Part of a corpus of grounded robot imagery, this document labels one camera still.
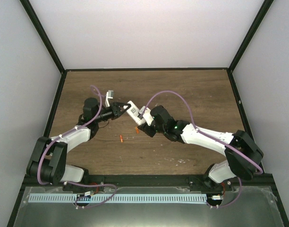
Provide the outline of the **white remote control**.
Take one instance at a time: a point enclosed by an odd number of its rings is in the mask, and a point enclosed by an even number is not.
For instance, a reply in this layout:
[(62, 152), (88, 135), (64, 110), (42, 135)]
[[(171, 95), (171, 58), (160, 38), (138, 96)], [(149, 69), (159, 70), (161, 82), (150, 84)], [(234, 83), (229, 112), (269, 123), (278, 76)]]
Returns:
[(128, 104), (130, 104), (130, 107), (126, 108), (126, 112), (133, 119), (133, 121), (138, 126), (146, 123), (145, 118), (144, 117), (140, 117), (140, 115), (142, 114), (142, 112), (145, 109), (145, 106), (143, 106), (141, 109), (139, 109), (132, 101), (128, 101)]

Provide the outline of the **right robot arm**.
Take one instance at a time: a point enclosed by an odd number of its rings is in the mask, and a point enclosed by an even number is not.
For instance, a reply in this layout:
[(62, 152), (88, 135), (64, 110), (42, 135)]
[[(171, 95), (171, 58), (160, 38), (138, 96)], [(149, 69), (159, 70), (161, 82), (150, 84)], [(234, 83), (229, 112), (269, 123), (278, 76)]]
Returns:
[(226, 158), (210, 165), (203, 175), (204, 187), (210, 191), (230, 178), (251, 180), (255, 173), (262, 173), (260, 163), (264, 154), (242, 130), (229, 133), (195, 127), (188, 121), (175, 120), (161, 105), (152, 110), (142, 107), (137, 117), (140, 119), (138, 129), (150, 137), (161, 133), (170, 141), (198, 145)]

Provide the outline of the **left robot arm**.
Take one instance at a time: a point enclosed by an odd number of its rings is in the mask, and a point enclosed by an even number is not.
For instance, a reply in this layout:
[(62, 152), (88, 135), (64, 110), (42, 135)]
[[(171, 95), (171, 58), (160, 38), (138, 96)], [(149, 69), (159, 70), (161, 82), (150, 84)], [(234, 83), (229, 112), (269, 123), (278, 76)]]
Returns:
[(84, 101), (83, 113), (73, 129), (55, 137), (40, 137), (26, 168), (26, 174), (40, 184), (73, 182), (79, 191), (85, 191), (90, 179), (85, 169), (66, 164), (67, 153), (91, 140), (99, 130), (99, 123), (115, 120), (125, 113), (131, 104), (112, 102), (105, 107), (96, 98)]

